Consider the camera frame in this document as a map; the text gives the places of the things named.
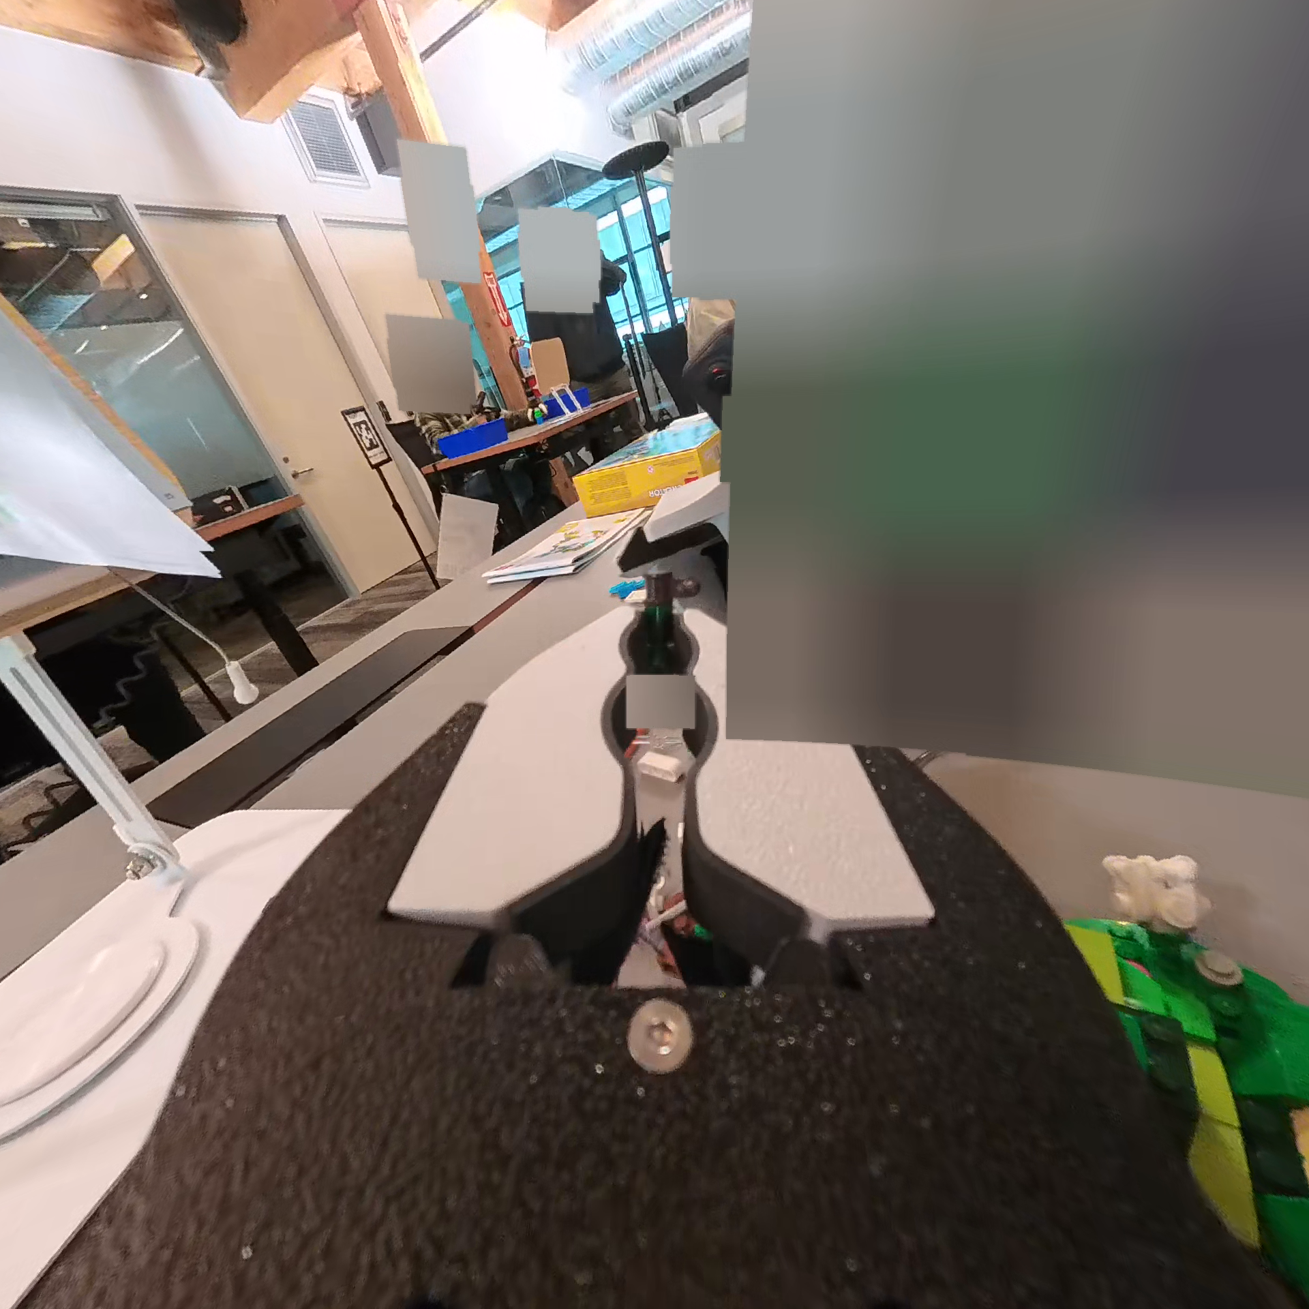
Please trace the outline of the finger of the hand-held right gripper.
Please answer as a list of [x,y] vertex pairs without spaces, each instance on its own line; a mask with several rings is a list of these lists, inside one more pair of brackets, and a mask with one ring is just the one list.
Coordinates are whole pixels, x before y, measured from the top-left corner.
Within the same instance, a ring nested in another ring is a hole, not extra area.
[[721,480],[693,480],[667,488],[656,506],[617,556],[620,573],[667,570],[687,550],[726,545],[729,486]]

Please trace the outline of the lego instruction booklet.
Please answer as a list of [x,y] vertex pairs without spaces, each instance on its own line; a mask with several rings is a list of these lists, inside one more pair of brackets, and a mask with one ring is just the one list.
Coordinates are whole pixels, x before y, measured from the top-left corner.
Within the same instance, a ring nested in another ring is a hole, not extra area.
[[481,580],[487,584],[509,584],[547,578],[571,577],[587,567],[614,544],[621,542],[649,517],[649,508],[615,513],[601,517],[570,520],[562,530],[533,545],[517,558],[487,569]]

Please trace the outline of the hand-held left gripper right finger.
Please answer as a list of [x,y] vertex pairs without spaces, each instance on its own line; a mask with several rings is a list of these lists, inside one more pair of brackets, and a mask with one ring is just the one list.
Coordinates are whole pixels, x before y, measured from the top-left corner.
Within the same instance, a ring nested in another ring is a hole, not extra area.
[[849,745],[727,736],[726,623],[687,609],[695,725],[681,870],[691,916],[763,969],[790,941],[924,927],[935,908]]

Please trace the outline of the white paper sheet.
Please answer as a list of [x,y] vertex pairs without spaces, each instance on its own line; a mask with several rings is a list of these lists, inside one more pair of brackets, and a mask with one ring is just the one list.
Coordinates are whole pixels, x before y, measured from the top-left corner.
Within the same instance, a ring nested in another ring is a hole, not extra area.
[[39,346],[3,321],[3,556],[215,578],[208,545],[104,444],[102,425]]

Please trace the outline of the green lego build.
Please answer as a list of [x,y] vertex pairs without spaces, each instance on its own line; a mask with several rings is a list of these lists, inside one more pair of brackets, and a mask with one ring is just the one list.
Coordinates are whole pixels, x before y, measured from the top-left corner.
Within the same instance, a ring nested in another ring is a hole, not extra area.
[[1111,919],[1065,930],[1229,1233],[1307,1295],[1307,1008],[1195,938]]

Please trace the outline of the white knobbly lego piece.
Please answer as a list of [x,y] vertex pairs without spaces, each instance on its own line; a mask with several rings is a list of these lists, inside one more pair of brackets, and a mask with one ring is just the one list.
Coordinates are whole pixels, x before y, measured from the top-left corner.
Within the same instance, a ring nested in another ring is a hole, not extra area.
[[1212,910],[1199,888],[1199,866],[1187,855],[1106,855],[1109,901],[1122,923],[1189,937]]

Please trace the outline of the silver ceiling duct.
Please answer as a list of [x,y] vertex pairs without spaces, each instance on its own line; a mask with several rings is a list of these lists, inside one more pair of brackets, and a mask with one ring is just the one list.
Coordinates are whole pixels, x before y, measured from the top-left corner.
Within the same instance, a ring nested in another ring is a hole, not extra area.
[[748,61],[749,2],[598,2],[545,34],[561,87],[615,134]]

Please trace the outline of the wall air vent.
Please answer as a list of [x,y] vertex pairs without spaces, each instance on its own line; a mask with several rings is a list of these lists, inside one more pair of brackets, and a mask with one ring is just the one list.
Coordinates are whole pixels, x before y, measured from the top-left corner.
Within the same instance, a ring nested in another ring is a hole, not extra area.
[[342,112],[333,100],[303,97],[288,106],[282,123],[310,182],[350,189],[370,185]]

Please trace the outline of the yellow lego box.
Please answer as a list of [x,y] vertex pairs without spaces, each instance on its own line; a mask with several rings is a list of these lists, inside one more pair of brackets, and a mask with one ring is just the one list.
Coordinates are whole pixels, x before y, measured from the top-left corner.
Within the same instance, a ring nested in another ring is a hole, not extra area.
[[573,478],[582,513],[603,517],[649,508],[668,489],[721,467],[723,433],[707,414],[679,418]]

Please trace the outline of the white desk lamp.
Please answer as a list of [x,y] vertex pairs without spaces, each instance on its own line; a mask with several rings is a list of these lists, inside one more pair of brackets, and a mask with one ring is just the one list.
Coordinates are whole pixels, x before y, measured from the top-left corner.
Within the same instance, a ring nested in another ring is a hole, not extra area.
[[124,846],[124,882],[3,979],[3,1144],[48,1122],[146,1036],[197,969],[202,926],[176,915],[211,877],[283,884],[344,810],[236,812],[183,852],[124,781],[20,634],[3,636],[3,686],[56,748]]

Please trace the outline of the beige door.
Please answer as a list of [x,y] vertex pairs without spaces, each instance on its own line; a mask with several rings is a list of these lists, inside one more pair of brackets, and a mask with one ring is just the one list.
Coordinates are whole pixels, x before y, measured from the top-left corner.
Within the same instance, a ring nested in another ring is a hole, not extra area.
[[149,254],[240,410],[302,500],[308,528],[347,595],[369,547],[352,524],[349,368],[286,238],[282,218],[130,207]]

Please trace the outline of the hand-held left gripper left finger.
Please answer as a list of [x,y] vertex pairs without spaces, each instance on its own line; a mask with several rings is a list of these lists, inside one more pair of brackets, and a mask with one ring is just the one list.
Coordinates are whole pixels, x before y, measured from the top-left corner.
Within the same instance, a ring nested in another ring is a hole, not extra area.
[[392,888],[395,919],[528,938],[575,985],[618,985],[667,851],[640,824],[615,606],[486,700]]

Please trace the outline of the wooden table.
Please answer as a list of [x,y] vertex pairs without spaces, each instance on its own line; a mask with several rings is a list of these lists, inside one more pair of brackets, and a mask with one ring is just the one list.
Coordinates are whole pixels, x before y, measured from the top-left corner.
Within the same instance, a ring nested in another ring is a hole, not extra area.
[[565,452],[564,435],[635,399],[638,399],[638,393],[628,390],[618,396],[589,404],[573,413],[564,413],[556,419],[536,424],[529,430],[520,430],[515,435],[511,433],[506,441],[495,446],[419,466],[417,472],[423,477],[439,477],[447,483],[456,469],[484,469],[487,481],[495,492],[495,502],[501,506],[504,517],[511,517],[518,506],[508,485],[503,481],[501,466],[518,452],[536,450],[539,460],[548,464],[551,492],[562,505],[578,502],[578,492],[567,469],[554,467]]

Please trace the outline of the white leaning paper card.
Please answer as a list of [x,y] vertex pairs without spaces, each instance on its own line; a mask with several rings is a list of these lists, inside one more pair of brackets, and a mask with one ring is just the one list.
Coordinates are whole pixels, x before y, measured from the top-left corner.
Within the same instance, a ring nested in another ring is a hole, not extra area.
[[480,573],[495,552],[498,506],[445,492],[437,513],[436,580],[442,584]]

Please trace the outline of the black floor lamp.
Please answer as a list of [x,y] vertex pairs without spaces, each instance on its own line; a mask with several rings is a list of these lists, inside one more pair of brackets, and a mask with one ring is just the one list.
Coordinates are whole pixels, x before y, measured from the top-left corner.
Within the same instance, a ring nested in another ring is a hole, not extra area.
[[649,193],[649,175],[667,164],[671,148],[660,139],[629,145],[609,157],[600,168],[601,176],[634,193],[640,235],[632,237],[628,229],[624,201],[614,201],[617,226],[626,252],[626,263],[634,285],[634,296],[640,312],[643,333],[676,327],[682,321],[671,290],[670,271],[665,265],[663,234],[660,232]]

